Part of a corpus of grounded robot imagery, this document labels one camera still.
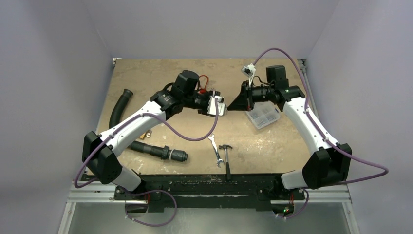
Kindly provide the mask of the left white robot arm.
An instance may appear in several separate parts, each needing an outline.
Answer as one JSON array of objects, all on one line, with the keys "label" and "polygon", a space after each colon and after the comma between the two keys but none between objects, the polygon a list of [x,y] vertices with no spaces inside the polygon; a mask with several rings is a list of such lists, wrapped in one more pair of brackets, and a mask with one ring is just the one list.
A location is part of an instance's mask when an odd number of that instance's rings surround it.
[{"label": "left white robot arm", "polygon": [[187,141],[201,141],[215,129],[218,117],[227,112],[220,92],[212,90],[200,93],[197,90],[199,75],[190,70],[180,72],[173,83],[150,97],[138,111],[119,124],[97,134],[94,131],[84,137],[82,166],[88,168],[102,184],[113,183],[126,190],[132,199],[145,194],[144,182],[139,174],[123,166],[118,157],[143,133],[182,112],[184,108],[215,118],[210,131],[199,138],[189,138],[173,127],[170,129]]}]

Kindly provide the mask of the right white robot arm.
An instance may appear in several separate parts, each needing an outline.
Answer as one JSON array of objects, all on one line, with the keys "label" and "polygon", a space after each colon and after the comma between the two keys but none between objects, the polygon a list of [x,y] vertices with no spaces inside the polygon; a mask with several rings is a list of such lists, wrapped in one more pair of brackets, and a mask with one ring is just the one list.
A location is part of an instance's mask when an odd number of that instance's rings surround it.
[{"label": "right white robot arm", "polygon": [[305,95],[298,86],[289,86],[283,65],[266,68],[267,83],[249,87],[241,84],[238,96],[228,106],[229,111],[251,111],[258,102],[272,102],[292,121],[303,138],[310,158],[302,169],[283,173],[274,184],[274,194],[286,198],[293,189],[317,189],[345,181],[352,153],[348,144],[340,144],[322,127],[311,109],[305,107]]}]

